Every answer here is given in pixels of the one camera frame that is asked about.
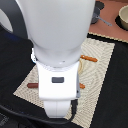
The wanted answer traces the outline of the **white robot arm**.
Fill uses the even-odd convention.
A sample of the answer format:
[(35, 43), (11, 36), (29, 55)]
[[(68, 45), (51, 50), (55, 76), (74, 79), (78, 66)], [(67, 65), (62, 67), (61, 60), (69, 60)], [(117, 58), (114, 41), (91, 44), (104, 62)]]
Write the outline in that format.
[(34, 45), (39, 97), (50, 118), (63, 118), (80, 96), (81, 44), (95, 0), (0, 0), (0, 25)]

